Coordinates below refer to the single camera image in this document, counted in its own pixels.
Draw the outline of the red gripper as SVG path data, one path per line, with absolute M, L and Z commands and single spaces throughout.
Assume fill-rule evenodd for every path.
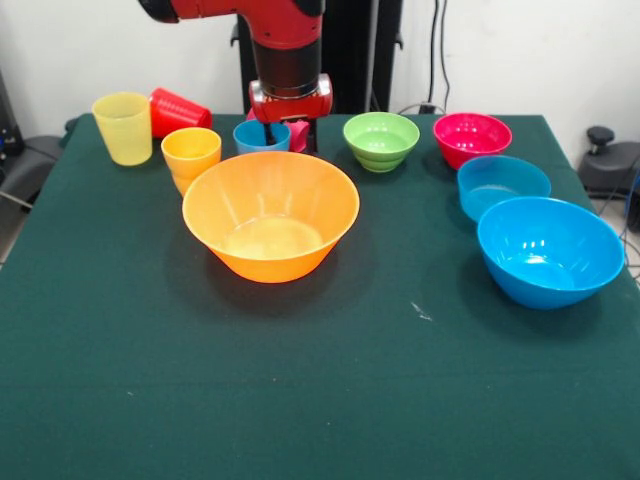
M 333 104 L 333 89 L 330 79 L 319 79 L 317 88 L 307 96 L 299 98 L 278 98 L 266 93 L 258 80 L 249 84 L 249 100 L 255 118 L 264 123 L 265 143 L 276 143 L 270 123 L 282 121 L 308 121 L 306 153 L 317 153 L 317 120 L 329 114 Z

